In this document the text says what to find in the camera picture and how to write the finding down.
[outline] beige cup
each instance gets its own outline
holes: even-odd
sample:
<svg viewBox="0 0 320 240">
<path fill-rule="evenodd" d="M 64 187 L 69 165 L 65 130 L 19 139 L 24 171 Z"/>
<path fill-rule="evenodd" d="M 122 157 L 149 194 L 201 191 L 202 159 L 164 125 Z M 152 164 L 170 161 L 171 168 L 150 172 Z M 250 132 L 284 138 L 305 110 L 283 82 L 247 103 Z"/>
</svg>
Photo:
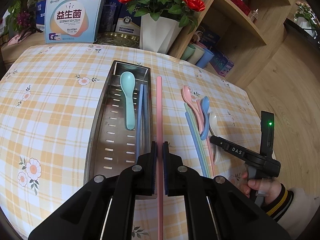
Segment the beige cup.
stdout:
<svg viewBox="0 0 320 240">
<path fill-rule="evenodd" d="M 188 62 L 190 62 L 191 64 L 195 65 L 198 60 L 202 57 L 202 55 L 204 54 L 204 49 L 201 48 L 200 46 L 193 44 L 193 46 L 195 46 L 196 50 L 195 52 L 187 59 Z"/>
</svg>

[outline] sleeve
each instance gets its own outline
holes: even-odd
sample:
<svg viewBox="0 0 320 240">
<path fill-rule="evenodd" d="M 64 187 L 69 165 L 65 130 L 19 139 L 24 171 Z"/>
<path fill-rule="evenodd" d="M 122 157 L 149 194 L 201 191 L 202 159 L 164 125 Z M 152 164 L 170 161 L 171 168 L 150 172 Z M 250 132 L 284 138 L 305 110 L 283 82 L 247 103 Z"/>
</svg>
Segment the sleeve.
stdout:
<svg viewBox="0 0 320 240">
<path fill-rule="evenodd" d="M 281 186 L 280 195 L 262 209 L 277 221 L 292 239 L 296 239 L 315 215 L 320 198 L 306 195 L 302 188 L 286 190 L 282 184 Z"/>
</svg>

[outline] human hand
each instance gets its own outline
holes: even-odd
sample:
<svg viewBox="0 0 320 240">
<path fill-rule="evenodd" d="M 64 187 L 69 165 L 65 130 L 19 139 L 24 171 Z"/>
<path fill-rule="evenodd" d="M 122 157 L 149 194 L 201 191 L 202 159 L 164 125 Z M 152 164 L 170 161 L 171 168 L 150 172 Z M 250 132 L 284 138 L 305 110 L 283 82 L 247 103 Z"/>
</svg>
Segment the human hand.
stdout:
<svg viewBox="0 0 320 240">
<path fill-rule="evenodd" d="M 247 179 L 248 173 L 245 172 L 242 174 L 242 179 Z M 251 189 L 259 190 L 260 184 L 264 183 L 261 179 L 250 179 L 246 184 L 241 184 L 239 187 L 239 190 L 245 194 L 247 197 L 250 197 L 250 191 Z M 273 180 L 271 182 L 271 187 L 268 190 L 268 196 L 265 197 L 264 202 L 268 205 L 271 202 L 273 202 L 281 192 L 281 184 L 277 180 Z"/>
</svg>

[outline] white flower pot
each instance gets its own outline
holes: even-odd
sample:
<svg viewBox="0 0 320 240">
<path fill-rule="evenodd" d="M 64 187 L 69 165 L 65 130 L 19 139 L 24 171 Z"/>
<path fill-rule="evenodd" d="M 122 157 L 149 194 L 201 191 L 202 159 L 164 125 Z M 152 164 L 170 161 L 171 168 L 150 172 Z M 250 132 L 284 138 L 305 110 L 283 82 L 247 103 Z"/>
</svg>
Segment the white flower pot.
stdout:
<svg viewBox="0 0 320 240">
<path fill-rule="evenodd" d="M 160 17 L 154 21 L 150 14 L 141 17 L 140 49 L 167 54 L 182 28 L 179 22 Z"/>
<path fill-rule="evenodd" d="M 309 24 L 309 22 L 303 18 L 298 17 L 297 25 L 299 25 L 303 29 L 312 29 L 312 26 Z M 307 33 L 309 33 L 312 37 L 316 36 L 316 32 L 312 30 L 305 30 Z"/>
</svg>

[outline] gold tray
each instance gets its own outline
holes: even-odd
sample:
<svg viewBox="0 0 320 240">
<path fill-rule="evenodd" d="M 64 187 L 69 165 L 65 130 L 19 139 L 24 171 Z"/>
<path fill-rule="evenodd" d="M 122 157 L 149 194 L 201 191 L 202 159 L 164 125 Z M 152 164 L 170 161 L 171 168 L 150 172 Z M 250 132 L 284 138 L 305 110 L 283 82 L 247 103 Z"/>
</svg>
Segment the gold tray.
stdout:
<svg viewBox="0 0 320 240">
<path fill-rule="evenodd" d="M 100 37 L 98 37 L 98 40 L 95 43 L 138 49 L 140 37 L 125 33 L 108 32 L 100 34 Z"/>
</svg>

